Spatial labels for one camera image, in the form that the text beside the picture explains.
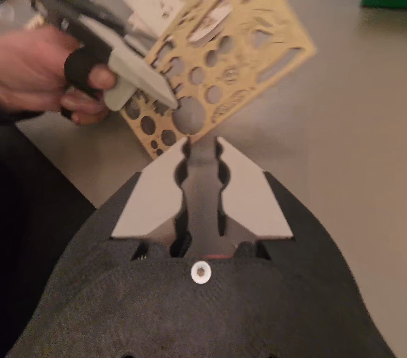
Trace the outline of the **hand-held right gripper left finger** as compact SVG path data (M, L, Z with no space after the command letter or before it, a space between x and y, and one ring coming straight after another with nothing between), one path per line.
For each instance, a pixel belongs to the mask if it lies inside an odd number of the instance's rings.
M190 151L189 138L181 138L142 170L111 233L113 239L160 243L172 257L185 256L192 237L182 184Z

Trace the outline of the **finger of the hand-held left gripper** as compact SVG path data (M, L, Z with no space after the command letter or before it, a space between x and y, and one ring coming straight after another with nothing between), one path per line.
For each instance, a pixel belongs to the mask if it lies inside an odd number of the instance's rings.
M152 36L145 32L127 33L125 42L142 57L145 57L152 48Z
M124 37L87 16L80 15L79 21L112 49L107 66L116 74L117 82L114 88L103 94L104 102L111 111L120 111L137 90L170 109L178 108L178 100L165 77L131 49Z

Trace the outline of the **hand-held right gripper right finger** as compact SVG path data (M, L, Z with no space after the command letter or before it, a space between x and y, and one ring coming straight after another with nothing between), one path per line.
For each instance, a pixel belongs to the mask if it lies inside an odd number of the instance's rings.
M216 138L217 224L226 239L292 239L265 171L223 137Z

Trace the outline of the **wooden parts sheet round holes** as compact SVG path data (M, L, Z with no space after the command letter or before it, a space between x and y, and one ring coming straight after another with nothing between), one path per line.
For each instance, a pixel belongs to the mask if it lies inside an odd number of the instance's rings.
M153 159L214 130L315 53L286 0L186 0L146 56L179 103L136 93L120 115Z

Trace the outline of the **person's left hand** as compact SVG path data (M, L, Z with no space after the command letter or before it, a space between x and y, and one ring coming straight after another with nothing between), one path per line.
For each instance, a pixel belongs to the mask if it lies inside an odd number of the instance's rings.
M1 125L45 112L66 111L76 125L93 125L108 117L102 98L67 91L64 64L79 46L74 37L50 25L1 35Z

